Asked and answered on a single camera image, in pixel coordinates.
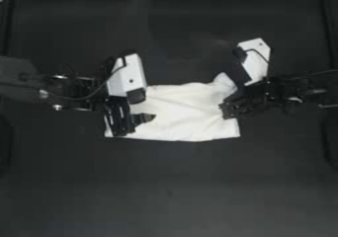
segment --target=white cloth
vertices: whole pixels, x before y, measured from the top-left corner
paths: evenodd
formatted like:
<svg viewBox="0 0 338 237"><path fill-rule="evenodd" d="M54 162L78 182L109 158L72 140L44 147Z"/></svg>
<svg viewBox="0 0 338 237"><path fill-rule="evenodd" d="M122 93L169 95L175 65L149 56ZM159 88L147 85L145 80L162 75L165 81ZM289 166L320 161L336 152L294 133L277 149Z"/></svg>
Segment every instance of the white cloth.
<svg viewBox="0 0 338 237"><path fill-rule="evenodd" d="M223 119L219 109L219 104L235 91L237 86L225 73L209 84L150 86L147 101L133 105L131 113L157 117L141 124L127 138L206 141L241 136L238 121ZM106 136L113 136L109 126Z"/></svg>

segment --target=wire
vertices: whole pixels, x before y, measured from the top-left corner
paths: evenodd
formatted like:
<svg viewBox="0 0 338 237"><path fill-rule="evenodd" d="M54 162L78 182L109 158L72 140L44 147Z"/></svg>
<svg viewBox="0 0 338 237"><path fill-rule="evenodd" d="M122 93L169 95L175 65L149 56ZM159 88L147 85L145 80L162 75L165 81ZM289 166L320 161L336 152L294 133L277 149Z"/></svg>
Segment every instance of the wire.
<svg viewBox="0 0 338 237"><path fill-rule="evenodd" d="M72 97L67 97L67 96L62 96L55 94L54 92L46 91L43 90L48 95L51 95L55 98L63 99L63 100L68 100L68 101L84 101L91 99L102 90L102 88L106 86L107 82L110 81L110 79L113 78L113 76L117 74L117 72L119 72L123 68L126 67L126 65L118 67L110 74L109 78L103 81L103 83L98 86L98 88L84 97L80 98L72 98Z"/></svg>
<svg viewBox="0 0 338 237"><path fill-rule="evenodd" d="M15 83L2 82L2 81L0 81L0 86L22 88L22 89L32 89L32 90L38 90L38 91L40 90L40 87L38 87L38 86L26 85L26 84L15 84Z"/></svg>
<svg viewBox="0 0 338 237"><path fill-rule="evenodd" d="M265 60L265 62L266 62L267 64L270 64L270 62L267 61L267 59L265 58L265 56L262 55L262 53L261 53L259 51L257 51L257 50L253 49L253 48L245 50L245 52L250 52L250 51L255 52L255 53L259 55L259 57Z"/></svg>

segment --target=black background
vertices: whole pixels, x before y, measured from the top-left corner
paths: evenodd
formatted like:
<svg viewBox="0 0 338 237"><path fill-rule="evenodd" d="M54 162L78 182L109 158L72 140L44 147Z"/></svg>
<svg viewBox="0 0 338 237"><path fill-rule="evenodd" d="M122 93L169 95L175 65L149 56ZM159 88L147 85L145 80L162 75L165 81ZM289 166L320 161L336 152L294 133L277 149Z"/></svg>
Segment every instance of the black background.
<svg viewBox="0 0 338 237"><path fill-rule="evenodd" d="M43 73L70 62L90 75L135 48L150 84L209 82L257 37L273 74L328 68L318 0L16 0L10 54ZM242 123L242 138L203 143L106 139L100 115L4 109L16 140L2 236L337 236L314 107L271 111Z"/></svg>

